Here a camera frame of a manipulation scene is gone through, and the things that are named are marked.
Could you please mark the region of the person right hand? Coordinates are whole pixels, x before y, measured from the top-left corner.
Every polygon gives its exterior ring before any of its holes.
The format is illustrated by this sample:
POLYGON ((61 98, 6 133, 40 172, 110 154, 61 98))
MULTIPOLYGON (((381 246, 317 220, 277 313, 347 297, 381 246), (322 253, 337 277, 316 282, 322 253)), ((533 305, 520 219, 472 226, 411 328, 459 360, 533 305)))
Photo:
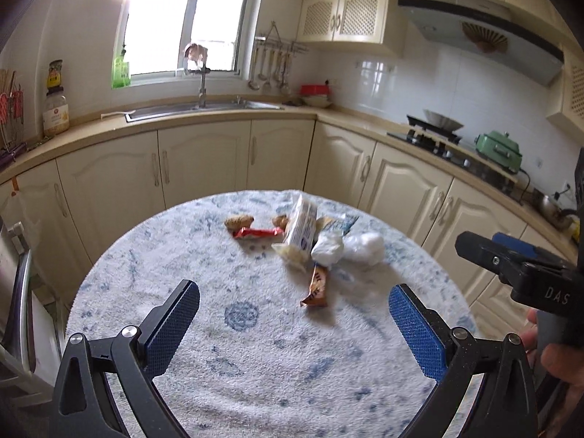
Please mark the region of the person right hand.
POLYGON ((529 328, 520 334, 527 358, 531 365, 539 361, 541 366, 560 381, 569 384, 562 400, 556 402, 545 430, 540 437, 583 436, 583 351, 563 344, 549 344, 538 355, 538 311, 527 312, 529 328))

